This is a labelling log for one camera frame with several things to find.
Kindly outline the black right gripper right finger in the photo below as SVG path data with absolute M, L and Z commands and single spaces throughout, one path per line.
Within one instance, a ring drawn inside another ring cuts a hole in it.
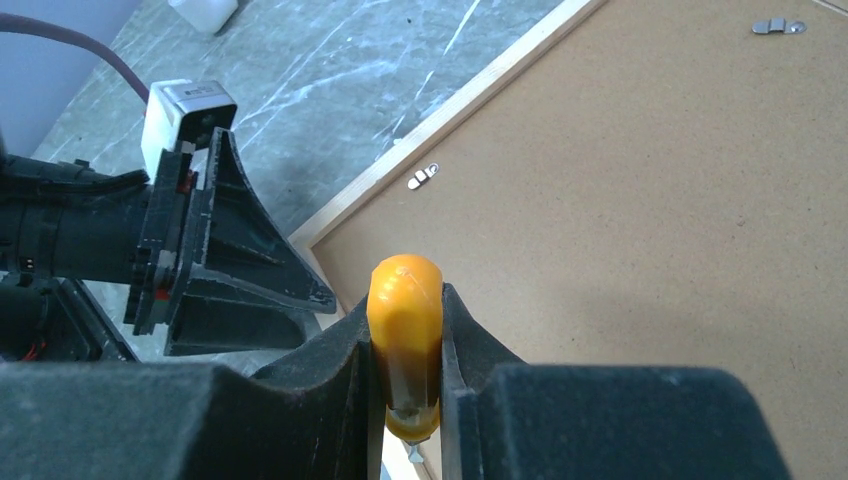
M 533 365 L 442 294 L 446 479 L 786 479 L 757 401 L 715 368 Z

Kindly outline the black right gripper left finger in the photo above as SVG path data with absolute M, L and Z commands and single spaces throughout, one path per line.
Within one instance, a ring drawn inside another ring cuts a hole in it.
M 365 308 L 244 376 L 215 363 L 6 363 L 5 479 L 376 479 Z

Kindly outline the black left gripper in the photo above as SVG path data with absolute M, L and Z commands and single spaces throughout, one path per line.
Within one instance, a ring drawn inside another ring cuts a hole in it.
M 171 357 L 294 349 L 336 296 L 284 238 L 251 186 L 233 132 L 209 144 L 188 274 L 184 230 L 195 186 L 190 153 L 163 151 L 147 186 L 123 323 L 135 335 L 168 326 Z

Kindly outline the yellow handled screwdriver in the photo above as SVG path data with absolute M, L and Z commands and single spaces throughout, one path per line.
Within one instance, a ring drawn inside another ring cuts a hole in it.
M 386 402 L 385 426 L 421 463 L 440 424 L 443 276 L 431 260 L 398 254 L 371 273 L 366 318 Z

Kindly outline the wooden picture frame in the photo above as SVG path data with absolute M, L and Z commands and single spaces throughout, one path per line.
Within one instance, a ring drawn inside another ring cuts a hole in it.
M 796 478 L 846 477 L 844 14 L 611 1 L 425 162 L 314 246 L 345 308 L 426 256 L 522 358 L 727 369 Z

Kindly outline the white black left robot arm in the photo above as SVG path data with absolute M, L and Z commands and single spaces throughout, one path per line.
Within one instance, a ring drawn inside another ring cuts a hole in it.
M 154 177 L 8 158 L 2 269 L 126 285 L 124 322 L 137 335 L 165 326 L 167 356 L 299 347 L 334 293 L 259 201 L 231 131 L 215 128 L 201 167 L 191 161 L 188 143 Z

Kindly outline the white PVC pipe stand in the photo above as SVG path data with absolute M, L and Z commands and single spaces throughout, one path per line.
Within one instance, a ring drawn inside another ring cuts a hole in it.
M 168 0 L 168 5 L 197 31 L 220 31 L 239 7 L 238 0 Z

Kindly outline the silver frame retaining clip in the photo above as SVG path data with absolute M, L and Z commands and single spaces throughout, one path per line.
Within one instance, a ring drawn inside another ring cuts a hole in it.
M 440 166 L 437 163 L 431 163 L 428 166 L 416 170 L 412 176 L 407 181 L 407 188 L 409 190 L 417 190 L 421 188 L 424 184 L 428 183 L 440 170 Z

